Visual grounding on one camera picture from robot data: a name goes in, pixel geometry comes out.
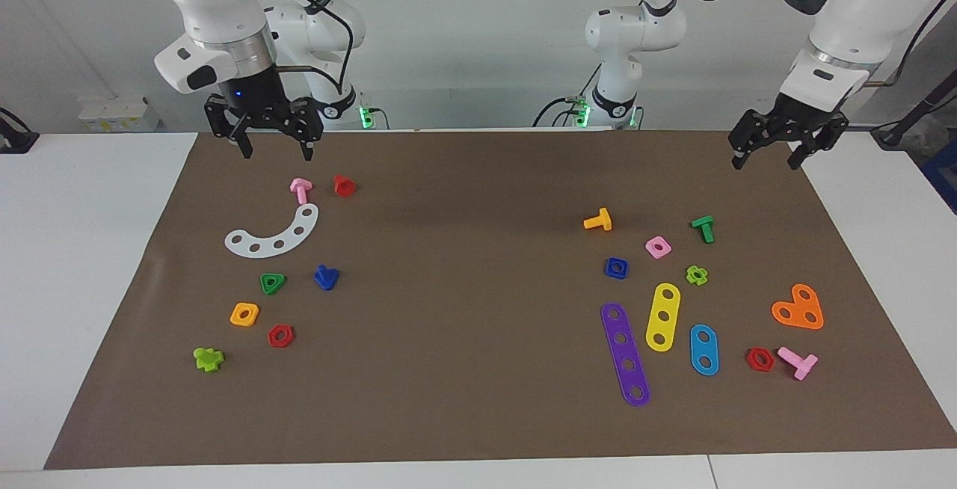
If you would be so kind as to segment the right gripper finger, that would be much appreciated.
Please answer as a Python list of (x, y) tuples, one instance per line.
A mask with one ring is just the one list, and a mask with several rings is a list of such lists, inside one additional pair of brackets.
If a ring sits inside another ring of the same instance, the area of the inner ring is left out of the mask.
[(313, 97), (300, 97), (289, 102), (283, 114), (280, 131), (298, 142), (302, 158), (310, 162), (315, 145), (324, 134), (320, 103)]
[(244, 159), (252, 158), (253, 146), (247, 135), (252, 125), (249, 114), (241, 113), (235, 122), (230, 121), (228, 118), (230, 107), (222, 95), (209, 95), (204, 103), (204, 113), (209, 122), (209, 128), (216, 138), (227, 139), (230, 144), (236, 145)]

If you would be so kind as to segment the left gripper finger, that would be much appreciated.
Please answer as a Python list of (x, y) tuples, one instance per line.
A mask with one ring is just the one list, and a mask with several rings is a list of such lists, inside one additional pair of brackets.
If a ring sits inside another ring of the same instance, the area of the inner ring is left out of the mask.
[(787, 159), (790, 169), (799, 169), (804, 161), (817, 152), (830, 151), (837, 144), (838, 139), (848, 129), (850, 120), (844, 114), (837, 114), (816, 130), (810, 127), (796, 125), (797, 146)]
[(729, 132), (733, 168), (743, 169), (753, 152), (776, 144), (781, 132), (782, 118), (778, 114), (760, 114), (755, 110), (747, 110)]

